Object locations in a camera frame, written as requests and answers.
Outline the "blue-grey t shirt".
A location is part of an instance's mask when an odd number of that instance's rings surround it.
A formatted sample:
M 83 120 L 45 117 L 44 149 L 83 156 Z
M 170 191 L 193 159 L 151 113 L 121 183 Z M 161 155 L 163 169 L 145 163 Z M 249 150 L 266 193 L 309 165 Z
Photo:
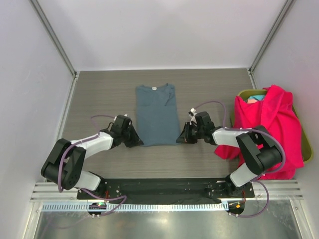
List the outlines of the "blue-grey t shirt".
M 136 121 L 138 136 L 144 147 L 177 145 L 180 124 L 175 86 L 136 87 Z

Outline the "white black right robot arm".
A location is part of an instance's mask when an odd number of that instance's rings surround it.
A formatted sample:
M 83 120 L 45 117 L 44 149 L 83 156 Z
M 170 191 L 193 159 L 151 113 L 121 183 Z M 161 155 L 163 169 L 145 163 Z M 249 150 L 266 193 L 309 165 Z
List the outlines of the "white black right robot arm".
M 244 163 L 225 178 L 225 189 L 229 196 L 239 196 L 252 180 L 270 173 L 269 170 L 276 165 L 285 165 L 283 147 L 264 126 L 247 129 L 216 127 L 208 112 L 189 114 L 191 120 L 184 124 L 177 143 L 195 144 L 203 139 L 211 145 L 240 149 Z

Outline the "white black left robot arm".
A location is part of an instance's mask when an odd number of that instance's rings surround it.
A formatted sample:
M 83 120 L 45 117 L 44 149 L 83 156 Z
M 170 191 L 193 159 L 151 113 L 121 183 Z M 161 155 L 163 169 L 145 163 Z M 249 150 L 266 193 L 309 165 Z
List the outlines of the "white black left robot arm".
M 99 130 L 93 136 L 72 141 L 64 138 L 57 140 L 40 174 L 55 183 L 59 192 L 76 188 L 89 197 L 106 198 L 105 179 L 84 171 L 84 161 L 122 143 L 127 148 L 144 144 L 135 131 L 132 120 L 126 115 L 116 116 L 107 128 Z

